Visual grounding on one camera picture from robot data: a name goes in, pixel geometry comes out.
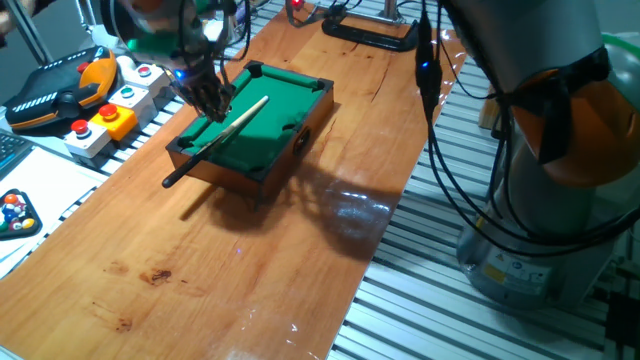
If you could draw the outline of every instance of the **wooden board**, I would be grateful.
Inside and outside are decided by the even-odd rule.
[[[277,203],[253,213],[197,179],[161,187],[164,147],[195,116],[183,108],[0,281],[0,344],[26,359],[325,357],[427,138],[414,54],[281,13],[247,59],[335,81],[332,118]]]

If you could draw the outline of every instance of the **red button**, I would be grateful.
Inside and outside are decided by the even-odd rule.
[[[78,70],[78,72],[82,74],[87,69],[87,66],[89,66],[89,63],[85,61],[82,64],[78,65],[76,70]]]
[[[118,112],[118,108],[113,104],[107,104],[101,107],[100,110],[98,111],[98,113],[100,113],[100,116],[106,117],[106,118],[115,115],[117,112]]]
[[[148,66],[138,68],[138,74],[142,77],[151,75],[151,69]]]
[[[76,120],[71,124],[71,130],[78,135],[82,135],[89,131],[89,124],[87,123],[87,120]]]

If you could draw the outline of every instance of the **green felt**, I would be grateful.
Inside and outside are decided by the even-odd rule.
[[[238,87],[231,101],[232,110],[222,124],[206,126],[198,119],[179,140],[185,150],[196,153],[229,124],[256,104],[263,96],[269,102],[243,129],[236,131],[216,149],[212,160],[219,165],[247,173],[268,168],[295,134],[295,127],[306,117],[322,95],[315,80],[263,66],[263,76],[250,78],[244,71],[234,84]]]

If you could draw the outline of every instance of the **billiard ball rack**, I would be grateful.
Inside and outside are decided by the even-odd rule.
[[[24,192],[9,190],[0,199],[0,241],[37,234],[42,221]]]

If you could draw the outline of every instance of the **pool cue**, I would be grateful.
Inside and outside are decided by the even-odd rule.
[[[215,149],[222,144],[222,142],[229,137],[237,128],[243,126],[245,123],[251,121],[255,114],[262,109],[262,107],[269,102],[269,97],[264,96],[260,101],[255,103],[244,114],[240,115],[234,122],[231,123],[226,129],[224,129],[218,136],[203,146],[197,153],[189,158],[184,164],[175,169],[169,176],[162,181],[162,187],[168,189],[173,186],[178,180],[182,179],[191,169],[193,169],[198,163],[207,157],[209,157]]]

